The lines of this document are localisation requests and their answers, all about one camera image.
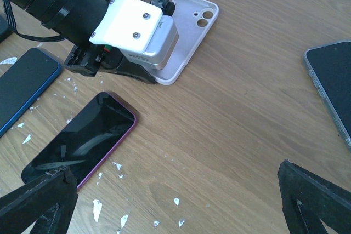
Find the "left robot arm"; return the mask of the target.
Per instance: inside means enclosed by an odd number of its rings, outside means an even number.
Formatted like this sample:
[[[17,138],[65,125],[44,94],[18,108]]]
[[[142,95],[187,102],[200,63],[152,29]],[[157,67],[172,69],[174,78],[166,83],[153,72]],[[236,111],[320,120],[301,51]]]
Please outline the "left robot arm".
[[[25,9],[95,60],[105,49],[88,45],[88,38],[118,1],[124,0],[4,0],[4,4]],[[1,233],[22,233],[28,227],[32,233],[66,233],[77,190],[136,123],[135,114],[116,95],[97,94],[24,168],[24,185],[1,198]]]

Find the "purple phone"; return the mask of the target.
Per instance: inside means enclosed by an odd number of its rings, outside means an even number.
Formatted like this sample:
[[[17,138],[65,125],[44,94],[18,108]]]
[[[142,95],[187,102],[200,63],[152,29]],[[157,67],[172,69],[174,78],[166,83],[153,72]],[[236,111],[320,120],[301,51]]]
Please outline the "purple phone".
[[[27,184],[68,166],[80,189],[137,124],[136,111],[112,92],[100,92],[22,170]]]

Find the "bare black phone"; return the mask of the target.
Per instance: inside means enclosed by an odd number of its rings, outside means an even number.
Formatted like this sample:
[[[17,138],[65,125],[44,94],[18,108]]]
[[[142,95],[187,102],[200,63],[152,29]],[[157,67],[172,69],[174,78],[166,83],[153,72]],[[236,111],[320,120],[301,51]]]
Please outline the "bare black phone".
[[[350,149],[350,40],[308,49],[303,65]]]

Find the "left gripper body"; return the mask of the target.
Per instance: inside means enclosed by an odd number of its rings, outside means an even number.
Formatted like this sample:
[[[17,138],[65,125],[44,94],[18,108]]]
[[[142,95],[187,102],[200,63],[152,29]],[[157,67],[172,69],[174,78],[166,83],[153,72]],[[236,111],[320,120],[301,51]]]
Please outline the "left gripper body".
[[[63,35],[75,46],[64,62],[64,66],[75,73],[94,77],[103,60],[125,57],[117,48],[106,44],[96,45],[89,41],[93,31],[102,21],[111,0],[74,0],[63,24]]]

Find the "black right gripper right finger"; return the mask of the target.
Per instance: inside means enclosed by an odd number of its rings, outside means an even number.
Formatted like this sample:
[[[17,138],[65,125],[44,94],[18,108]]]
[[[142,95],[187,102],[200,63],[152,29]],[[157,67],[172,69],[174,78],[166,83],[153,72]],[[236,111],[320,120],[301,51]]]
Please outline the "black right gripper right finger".
[[[289,162],[278,170],[282,211],[290,233],[350,233],[350,192]]]

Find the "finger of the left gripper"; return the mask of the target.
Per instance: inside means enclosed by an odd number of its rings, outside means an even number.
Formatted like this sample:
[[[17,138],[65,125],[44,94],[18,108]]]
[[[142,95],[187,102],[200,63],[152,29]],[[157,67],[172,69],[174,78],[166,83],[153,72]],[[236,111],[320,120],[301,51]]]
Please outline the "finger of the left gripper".
[[[101,62],[99,71],[130,77],[146,84],[156,84],[156,79],[141,65],[130,62],[125,57],[105,59]]]

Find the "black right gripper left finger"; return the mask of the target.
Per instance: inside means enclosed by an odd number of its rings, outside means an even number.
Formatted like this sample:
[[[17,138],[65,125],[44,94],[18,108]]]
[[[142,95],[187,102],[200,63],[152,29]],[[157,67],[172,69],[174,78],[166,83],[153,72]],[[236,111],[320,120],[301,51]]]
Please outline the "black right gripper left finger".
[[[77,199],[68,166],[46,172],[1,197],[1,233],[67,233]]]

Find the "cream cased phone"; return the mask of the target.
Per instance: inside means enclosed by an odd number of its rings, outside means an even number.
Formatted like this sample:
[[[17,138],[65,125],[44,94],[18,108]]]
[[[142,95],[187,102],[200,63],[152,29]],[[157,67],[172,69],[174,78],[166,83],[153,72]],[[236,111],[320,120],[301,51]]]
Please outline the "cream cased phone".
[[[172,0],[179,39],[166,66],[149,72],[161,85],[173,84],[216,21],[219,6],[208,0]]]

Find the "blue phone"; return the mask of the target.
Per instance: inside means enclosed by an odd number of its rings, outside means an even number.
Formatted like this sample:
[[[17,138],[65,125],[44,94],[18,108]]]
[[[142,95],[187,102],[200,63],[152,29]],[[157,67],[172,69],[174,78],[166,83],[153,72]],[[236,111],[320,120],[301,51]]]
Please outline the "blue phone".
[[[41,48],[31,48],[1,75],[1,135],[61,72],[62,66],[54,55]]]

